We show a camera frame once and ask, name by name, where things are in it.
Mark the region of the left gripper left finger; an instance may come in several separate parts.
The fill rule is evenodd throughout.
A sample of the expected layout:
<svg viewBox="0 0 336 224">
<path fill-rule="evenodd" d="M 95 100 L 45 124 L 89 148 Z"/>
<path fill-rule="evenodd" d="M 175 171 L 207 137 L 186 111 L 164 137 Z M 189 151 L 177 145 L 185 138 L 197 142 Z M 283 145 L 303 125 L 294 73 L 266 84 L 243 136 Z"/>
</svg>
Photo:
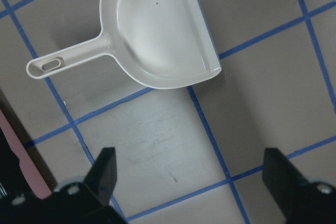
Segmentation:
<svg viewBox="0 0 336 224">
<path fill-rule="evenodd" d="M 114 147 L 104 147 L 83 182 L 107 206 L 117 183 L 117 160 Z"/>
</svg>

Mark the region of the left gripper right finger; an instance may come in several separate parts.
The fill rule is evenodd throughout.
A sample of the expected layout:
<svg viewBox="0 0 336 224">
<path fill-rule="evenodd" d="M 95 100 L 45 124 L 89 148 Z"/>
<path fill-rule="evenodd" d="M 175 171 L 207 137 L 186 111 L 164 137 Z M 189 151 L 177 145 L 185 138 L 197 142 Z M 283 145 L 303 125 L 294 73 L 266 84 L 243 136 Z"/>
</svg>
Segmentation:
<svg viewBox="0 0 336 224">
<path fill-rule="evenodd" d="M 266 188 L 288 219 L 296 209 L 298 196 L 309 185 L 308 180 L 274 147 L 265 148 L 262 171 Z"/>
</svg>

